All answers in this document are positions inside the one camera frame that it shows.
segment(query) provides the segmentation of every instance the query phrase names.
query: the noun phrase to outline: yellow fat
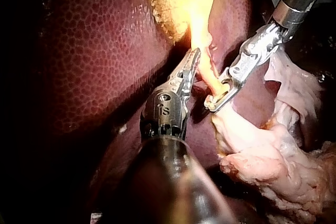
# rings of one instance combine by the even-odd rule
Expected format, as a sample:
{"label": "yellow fat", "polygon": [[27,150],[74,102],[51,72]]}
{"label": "yellow fat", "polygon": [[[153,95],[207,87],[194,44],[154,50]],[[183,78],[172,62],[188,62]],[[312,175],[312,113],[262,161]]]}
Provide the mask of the yellow fat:
{"label": "yellow fat", "polygon": [[149,0],[153,15],[165,33],[179,41],[191,28],[192,47],[208,46],[208,19],[213,0]]}

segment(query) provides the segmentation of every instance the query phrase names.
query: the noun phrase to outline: silver metal jaw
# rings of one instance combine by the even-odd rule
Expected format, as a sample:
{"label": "silver metal jaw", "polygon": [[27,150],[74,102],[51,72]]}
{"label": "silver metal jaw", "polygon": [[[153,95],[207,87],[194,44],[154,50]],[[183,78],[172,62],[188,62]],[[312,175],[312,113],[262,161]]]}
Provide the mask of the silver metal jaw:
{"label": "silver metal jaw", "polygon": [[243,88],[249,75],[256,67],[264,64],[282,43],[280,30],[281,27],[276,23],[264,25],[255,36],[242,44],[236,60],[219,77],[222,83],[230,85],[230,90],[220,98],[208,95],[204,101],[207,109],[216,113]]}
{"label": "silver metal jaw", "polygon": [[191,96],[201,51],[189,50],[170,74],[167,82],[154,89],[141,114],[142,139],[158,135],[185,138],[189,116],[187,101]]}

